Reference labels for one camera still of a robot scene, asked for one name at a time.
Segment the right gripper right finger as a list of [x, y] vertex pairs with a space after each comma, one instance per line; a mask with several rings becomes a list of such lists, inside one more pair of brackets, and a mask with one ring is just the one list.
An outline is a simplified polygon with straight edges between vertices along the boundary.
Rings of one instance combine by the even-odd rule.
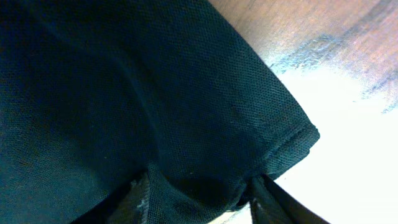
[[249, 191], [253, 224], [328, 224], [266, 175], [251, 179]]

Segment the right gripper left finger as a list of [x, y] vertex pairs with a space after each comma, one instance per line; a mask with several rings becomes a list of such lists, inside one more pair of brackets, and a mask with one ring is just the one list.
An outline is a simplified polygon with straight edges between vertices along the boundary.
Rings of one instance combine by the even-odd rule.
[[72, 224], [146, 224], [148, 213], [149, 179], [141, 172]]

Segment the black polo shirt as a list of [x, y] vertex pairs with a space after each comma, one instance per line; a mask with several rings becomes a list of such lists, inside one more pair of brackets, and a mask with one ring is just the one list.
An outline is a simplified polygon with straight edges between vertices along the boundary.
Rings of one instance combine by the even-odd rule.
[[208, 1], [1, 2], [1, 222], [72, 223], [135, 175], [209, 223], [319, 132]]

